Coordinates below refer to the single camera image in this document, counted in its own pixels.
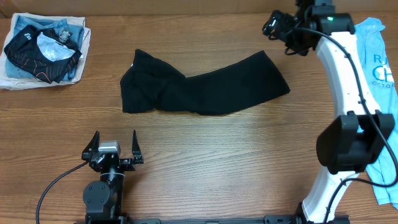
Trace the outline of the black t-shirt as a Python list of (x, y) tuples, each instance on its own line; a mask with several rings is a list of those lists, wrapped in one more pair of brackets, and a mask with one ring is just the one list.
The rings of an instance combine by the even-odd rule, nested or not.
[(224, 115), (290, 91), (282, 74), (263, 51), (225, 68), (186, 77), (169, 63), (137, 49), (120, 86), (125, 113), (157, 109)]

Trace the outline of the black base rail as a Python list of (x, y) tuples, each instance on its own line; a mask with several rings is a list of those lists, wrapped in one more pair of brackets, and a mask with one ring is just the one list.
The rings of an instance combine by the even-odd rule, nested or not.
[(298, 215), (266, 215), (263, 218), (222, 218), (222, 219), (190, 219), (190, 220), (159, 220), (159, 219), (127, 219), (126, 221), (81, 221), (84, 223), (129, 223), (129, 224), (305, 224), (310, 223)]

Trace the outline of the folded blue jeans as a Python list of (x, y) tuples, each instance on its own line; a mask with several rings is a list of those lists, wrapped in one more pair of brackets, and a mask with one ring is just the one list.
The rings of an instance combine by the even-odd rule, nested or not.
[[(85, 18), (77, 17), (74, 22), (68, 19), (50, 20), (38, 19), (34, 17), (17, 16), (14, 23), (14, 36), (18, 34), (25, 26), (32, 25), (39, 30), (54, 29), (58, 36), (62, 36), (64, 31), (69, 31), (69, 40), (78, 45), (79, 50), (83, 45)], [(10, 61), (6, 60), (6, 75), (9, 78), (32, 78), (29, 72), (21, 70), (14, 66)]]

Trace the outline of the folded black patterned shirt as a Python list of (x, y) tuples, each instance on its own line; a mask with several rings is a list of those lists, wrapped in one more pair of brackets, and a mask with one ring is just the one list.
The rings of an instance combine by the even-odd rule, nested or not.
[(72, 71), (82, 55), (78, 45), (62, 42), (54, 29), (25, 26), (5, 46), (8, 61), (33, 77), (51, 84)]

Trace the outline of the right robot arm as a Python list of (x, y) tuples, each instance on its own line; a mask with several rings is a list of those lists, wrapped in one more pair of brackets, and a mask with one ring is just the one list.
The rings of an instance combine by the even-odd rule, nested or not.
[(335, 210), (349, 185), (374, 163), (394, 129), (393, 115), (383, 113), (360, 64), (352, 17), (338, 13), (331, 1), (297, 1), (293, 15), (278, 10), (264, 24), (263, 34), (284, 42), (287, 55), (314, 50), (325, 68), (334, 121), (318, 136), (317, 178), (293, 215), (267, 215), (266, 223), (348, 223)]

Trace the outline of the folded beige cloth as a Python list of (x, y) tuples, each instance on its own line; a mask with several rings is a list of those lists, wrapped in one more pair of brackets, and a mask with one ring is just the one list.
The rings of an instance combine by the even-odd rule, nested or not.
[(1, 54), (1, 88), (7, 90), (24, 90), (31, 88), (43, 88), (50, 86), (73, 85), (79, 82), (83, 76), (85, 69), (86, 58), (90, 48), (91, 29), (86, 27), (85, 17), (73, 16), (40, 16), (29, 13), (15, 13), (11, 19), (11, 29), (4, 43), (7, 45), (11, 39), (25, 27), (25, 23), (30, 22), (35, 26), (38, 25), (57, 25), (66, 22), (70, 27), (76, 27), (81, 32), (78, 35), (73, 34), (76, 38), (82, 56), (79, 58), (77, 66), (73, 69), (73, 78), (69, 79), (67, 76), (60, 82), (53, 82), (48, 84), (32, 76), (23, 78), (20, 77), (22, 70), (13, 66), (3, 52)]

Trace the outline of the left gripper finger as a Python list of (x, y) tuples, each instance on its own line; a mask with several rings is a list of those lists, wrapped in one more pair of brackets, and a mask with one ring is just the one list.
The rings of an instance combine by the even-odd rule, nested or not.
[(96, 131), (88, 145), (84, 148), (83, 153), (96, 152), (99, 148), (100, 132)]
[(132, 135), (132, 155), (135, 159), (142, 159), (142, 153), (141, 153), (141, 149), (139, 147), (139, 143), (137, 140), (137, 134), (136, 134), (136, 130), (133, 131), (133, 135)]

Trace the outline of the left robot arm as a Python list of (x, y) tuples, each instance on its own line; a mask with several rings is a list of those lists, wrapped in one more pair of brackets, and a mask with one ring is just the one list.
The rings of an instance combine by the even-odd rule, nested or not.
[(132, 157), (121, 158), (119, 142), (100, 142), (100, 133), (95, 132), (81, 158), (95, 172), (100, 180), (89, 183), (83, 191), (86, 205), (85, 223), (131, 223), (131, 218), (122, 211), (125, 173), (134, 171), (136, 164), (144, 162), (137, 141), (132, 134)]

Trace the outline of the light blue t-shirt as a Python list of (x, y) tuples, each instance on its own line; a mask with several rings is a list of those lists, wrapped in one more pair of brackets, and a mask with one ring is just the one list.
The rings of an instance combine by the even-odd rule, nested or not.
[[(397, 92), (386, 55), (381, 32), (385, 26), (379, 19), (369, 17), (355, 25), (359, 60), (372, 96), (384, 114), (392, 114), (397, 121)], [(392, 158), (384, 148), (376, 161), (367, 166), (370, 179), (387, 185), (396, 179)]]

